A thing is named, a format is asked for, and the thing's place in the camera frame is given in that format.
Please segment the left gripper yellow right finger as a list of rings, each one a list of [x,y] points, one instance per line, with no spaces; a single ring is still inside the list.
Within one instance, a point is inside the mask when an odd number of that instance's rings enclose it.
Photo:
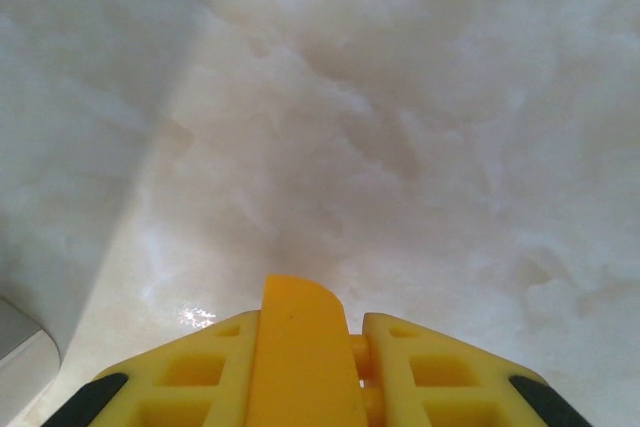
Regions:
[[[586,426],[539,374],[387,314],[368,313],[363,394],[374,426]]]

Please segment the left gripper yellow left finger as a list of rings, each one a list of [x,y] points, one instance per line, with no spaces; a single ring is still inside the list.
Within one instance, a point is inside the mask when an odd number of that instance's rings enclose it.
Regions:
[[[99,373],[49,426],[242,426],[259,313],[249,311]]]

